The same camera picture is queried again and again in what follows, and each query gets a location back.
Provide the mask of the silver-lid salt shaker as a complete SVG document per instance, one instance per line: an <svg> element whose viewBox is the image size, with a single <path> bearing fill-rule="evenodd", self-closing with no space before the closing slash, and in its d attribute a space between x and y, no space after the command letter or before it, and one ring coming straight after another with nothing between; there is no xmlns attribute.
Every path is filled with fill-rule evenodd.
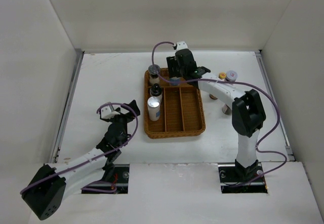
<svg viewBox="0 0 324 224"><path fill-rule="evenodd" d="M179 77L170 77L169 78L169 84L171 86L178 86L180 84L181 78Z"/></svg>
<svg viewBox="0 0 324 224"><path fill-rule="evenodd" d="M160 100L156 97L149 97L147 100L147 109L149 118L152 121L157 121L160 118Z"/></svg>

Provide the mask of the black-cap white spice jar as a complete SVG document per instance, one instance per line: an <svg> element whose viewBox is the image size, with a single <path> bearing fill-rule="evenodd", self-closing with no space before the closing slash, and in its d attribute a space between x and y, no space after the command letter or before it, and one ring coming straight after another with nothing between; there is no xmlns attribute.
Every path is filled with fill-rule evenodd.
<svg viewBox="0 0 324 224"><path fill-rule="evenodd" d="M150 88L150 96L157 98L159 101L162 101L163 90L158 83L155 83Z"/></svg>

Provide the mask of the clear-lid white spice jar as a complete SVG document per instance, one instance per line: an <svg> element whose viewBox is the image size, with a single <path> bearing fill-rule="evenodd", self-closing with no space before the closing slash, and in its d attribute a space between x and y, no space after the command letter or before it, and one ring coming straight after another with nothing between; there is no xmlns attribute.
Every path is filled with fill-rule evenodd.
<svg viewBox="0 0 324 224"><path fill-rule="evenodd" d="M160 67L156 64L152 64L148 67L148 72L149 72L149 83L151 86L154 84L159 84L159 72L160 72Z"/></svg>

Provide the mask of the yellow-cap red sauce bottle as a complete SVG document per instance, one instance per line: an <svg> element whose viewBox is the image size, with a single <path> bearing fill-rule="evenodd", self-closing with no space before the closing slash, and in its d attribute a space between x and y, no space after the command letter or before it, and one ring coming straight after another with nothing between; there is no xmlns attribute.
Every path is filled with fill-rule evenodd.
<svg viewBox="0 0 324 224"><path fill-rule="evenodd" d="M221 79L221 80L224 80L226 78L226 73L220 72L219 75L218 75L218 78Z"/></svg>

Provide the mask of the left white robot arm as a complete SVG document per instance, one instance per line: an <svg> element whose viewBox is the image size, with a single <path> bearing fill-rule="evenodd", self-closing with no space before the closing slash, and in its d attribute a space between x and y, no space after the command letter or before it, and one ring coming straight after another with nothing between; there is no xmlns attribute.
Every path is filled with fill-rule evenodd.
<svg viewBox="0 0 324 224"><path fill-rule="evenodd" d="M61 203L74 192L96 181L113 179L113 162L121 148L134 137L128 123L138 121L140 110L135 100L130 103L103 104L97 109L101 120L109 122L102 140L88 153L60 166L42 165L21 192L21 198L39 220L52 216Z"/></svg>

